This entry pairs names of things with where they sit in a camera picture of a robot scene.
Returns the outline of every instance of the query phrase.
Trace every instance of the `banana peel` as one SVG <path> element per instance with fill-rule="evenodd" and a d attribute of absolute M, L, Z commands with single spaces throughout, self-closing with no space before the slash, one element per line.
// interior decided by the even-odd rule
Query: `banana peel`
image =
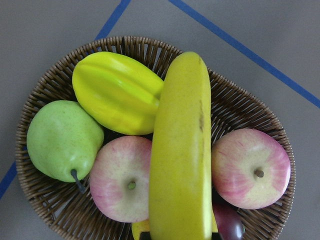
<path fill-rule="evenodd" d="M 201 57 L 184 52 L 168 68 L 155 116 L 148 205 L 151 239 L 221 239 L 213 238 L 218 228 L 211 191 L 210 80 Z"/>
<path fill-rule="evenodd" d="M 133 222 L 131 224 L 131 232 L 134 240 L 151 240 L 149 219 Z M 212 238 L 211 240 L 223 240 L 218 233 L 218 227 L 215 215 L 212 212 Z"/>

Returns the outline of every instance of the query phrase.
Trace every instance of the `starfruit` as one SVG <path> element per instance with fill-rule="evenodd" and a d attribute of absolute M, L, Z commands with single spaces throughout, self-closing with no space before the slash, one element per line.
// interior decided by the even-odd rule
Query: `starfruit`
<path fill-rule="evenodd" d="M 154 130 L 163 80 L 139 61 L 114 52 L 95 52 L 73 70 L 75 96 L 102 126 L 125 135 Z"/>

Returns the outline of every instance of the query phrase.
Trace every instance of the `wicker basket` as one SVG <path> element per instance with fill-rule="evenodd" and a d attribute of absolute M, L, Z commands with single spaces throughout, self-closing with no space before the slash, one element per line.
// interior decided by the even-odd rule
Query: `wicker basket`
<path fill-rule="evenodd" d="M 55 100 L 76 101 L 72 86 L 75 65 L 98 51 L 117 52 L 132 57 L 164 79 L 168 66 L 181 50 L 147 37 L 108 37 L 83 45 L 59 60 L 37 82 L 26 100 L 16 132 L 16 168 L 19 183 L 36 213 L 65 239 L 133 240 L 130 223 L 104 216 L 95 206 L 88 185 L 85 194 L 76 184 L 65 183 L 39 172 L 30 161 L 26 148 L 28 126 L 38 110 Z M 289 216 L 296 169 L 293 151 L 283 126 L 275 114 L 259 99 L 225 77 L 208 69 L 212 92 L 212 143 L 235 129 L 254 128 L 276 139 L 286 150 L 291 162 L 289 185 L 282 198 L 271 206 L 238 209 L 245 226 L 245 240 L 277 239 Z M 106 129 L 108 142 L 120 135 Z"/>

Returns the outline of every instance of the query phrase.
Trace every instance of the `apple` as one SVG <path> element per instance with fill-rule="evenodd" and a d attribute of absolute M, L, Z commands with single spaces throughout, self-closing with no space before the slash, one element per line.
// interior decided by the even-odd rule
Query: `apple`
<path fill-rule="evenodd" d="M 89 186 L 97 208 L 110 219 L 135 223 L 148 219 L 152 141 L 125 135 L 98 152 Z"/>
<path fill-rule="evenodd" d="M 26 146 L 39 171 L 63 182 L 79 183 L 78 179 L 89 174 L 103 140 L 103 128 L 79 103 L 56 100 L 35 114 Z"/>
<path fill-rule="evenodd" d="M 285 149 L 266 133 L 250 128 L 227 133 L 212 146 L 212 184 L 242 209 L 261 209 L 284 194 L 290 179 Z"/>

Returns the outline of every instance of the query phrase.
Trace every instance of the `brown spot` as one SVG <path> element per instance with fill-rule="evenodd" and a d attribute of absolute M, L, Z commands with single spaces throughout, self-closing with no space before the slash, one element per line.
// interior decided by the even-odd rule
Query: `brown spot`
<path fill-rule="evenodd" d="M 205 118 L 204 118 L 204 111 L 202 109 L 202 101 L 200 100 L 200 118 L 199 118 L 199 126 L 201 132 L 204 131 L 204 125 L 205 125 Z"/>

